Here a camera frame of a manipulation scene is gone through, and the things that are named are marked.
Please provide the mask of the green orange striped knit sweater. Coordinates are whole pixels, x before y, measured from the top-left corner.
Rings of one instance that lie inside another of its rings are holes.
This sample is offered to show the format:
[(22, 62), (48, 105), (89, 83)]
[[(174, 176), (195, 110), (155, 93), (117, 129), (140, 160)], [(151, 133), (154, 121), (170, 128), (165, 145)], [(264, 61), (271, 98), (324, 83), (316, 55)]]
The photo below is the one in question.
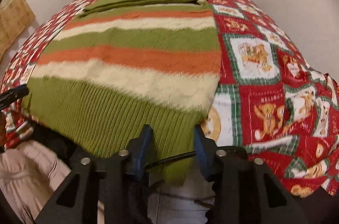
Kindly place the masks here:
[(161, 160), (192, 150), (220, 70), (207, 0), (96, 0), (43, 50), (21, 111), (99, 158), (150, 125)]

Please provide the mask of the beige cloth pile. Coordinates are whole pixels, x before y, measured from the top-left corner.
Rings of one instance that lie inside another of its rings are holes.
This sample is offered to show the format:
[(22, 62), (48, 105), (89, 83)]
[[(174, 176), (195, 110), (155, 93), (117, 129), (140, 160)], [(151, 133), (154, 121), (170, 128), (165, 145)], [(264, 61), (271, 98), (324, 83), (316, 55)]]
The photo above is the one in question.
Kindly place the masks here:
[(22, 223), (33, 223), (71, 172), (55, 152), (26, 141), (1, 153), (1, 191)]

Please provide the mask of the red teddy bear bedspread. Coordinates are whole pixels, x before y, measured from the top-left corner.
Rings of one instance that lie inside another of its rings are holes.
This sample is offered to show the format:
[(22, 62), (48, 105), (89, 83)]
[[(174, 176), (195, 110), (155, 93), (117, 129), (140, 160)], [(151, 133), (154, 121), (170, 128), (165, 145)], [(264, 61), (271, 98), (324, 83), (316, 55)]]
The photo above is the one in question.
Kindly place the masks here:
[[(18, 50), (1, 91), (26, 84), (43, 50), (72, 18), (96, 0), (74, 0)], [(251, 0), (207, 0), (221, 49), (220, 81), (204, 134), (219, 146), (241, 146), (259, 157), (292, 195), (338, 190), (338, 84), (304, 60), (288, 36)], [(15, 129), (35, 120), (7, 111)]]

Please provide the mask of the beige side curtain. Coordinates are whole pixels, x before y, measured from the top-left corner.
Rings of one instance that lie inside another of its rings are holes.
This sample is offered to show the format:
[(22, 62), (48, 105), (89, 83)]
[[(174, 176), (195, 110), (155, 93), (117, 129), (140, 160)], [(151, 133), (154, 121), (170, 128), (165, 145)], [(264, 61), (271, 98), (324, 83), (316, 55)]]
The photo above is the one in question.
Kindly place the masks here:
[(35, 19), (26, 0), (2, 0), (1, 1), (1, 59), (16, 38)]

